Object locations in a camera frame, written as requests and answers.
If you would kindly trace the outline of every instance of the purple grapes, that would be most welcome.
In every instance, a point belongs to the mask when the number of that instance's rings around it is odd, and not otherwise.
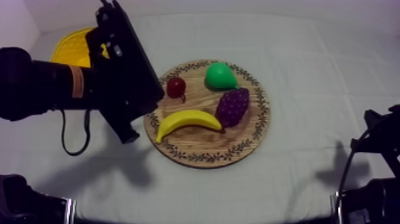
[[[240,88],[226,92],[220,99],[215,117],[223,128],[236,126],[249,107],[249,101],[248,89]]]

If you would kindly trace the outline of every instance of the wood grain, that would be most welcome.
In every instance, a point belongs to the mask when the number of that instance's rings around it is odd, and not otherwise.
[[[171,113],[196,109],[214,114],[224,92],[207,89],[204,78],[208,66],[217,60],[197,60],[180,64],[167,71],[160,82],[165,90],[172,77],[186,82],[186,102],[180,98],[165,97],[158,109],[145,116],[145,129],[157,149],[171,160],[190,167],[213,168],[227,166],[248,156],[263,140],[270,122],[270,103],[260,83],[237,65],[226,63],[241,88],[250,91],[250,106],[240,123],[225,130],[213,132],[201,127],[184,127],[175,130],[157,144],[158,127]]]

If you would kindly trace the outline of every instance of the white table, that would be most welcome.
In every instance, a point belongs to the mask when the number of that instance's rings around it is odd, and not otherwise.
[[[0,121],[0,170],[37,190],[78,201],[78,215],[128,223],[279,223],[330,214],[351,138],[363,112],[399,102],[400,44],[372,31],[273,15],[200,14],[134,18],[157,73],[216,58],[254,75],[271,101],[265,140],[231,166],[198,170],[161,155],[143,119],[141,138],[121,145],[92,112],[92,141],[80,157],[61,149],[61,115]],[[32,49],[49,60],[57,41],[81,27],[43,35]],[[84,141],[83,112],[67,113],[67,145]],[[388,175],[379,157],[356,155],[349,188]]]

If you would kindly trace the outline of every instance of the red cherry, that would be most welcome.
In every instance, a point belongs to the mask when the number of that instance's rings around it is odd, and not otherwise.
[[[185,102],[186,83],[179,77],[170,79],[167,83],[167,94],[171,98],[182,98]]]

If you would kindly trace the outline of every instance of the yellow banana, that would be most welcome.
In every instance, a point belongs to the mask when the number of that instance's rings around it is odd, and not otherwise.
[[[199,125],[215,130],[222,129],[221,123],[209,113],[201,110],[181,110],[169,115],[161,122],[156,142],[160,143],[164,136],[185,125]]]

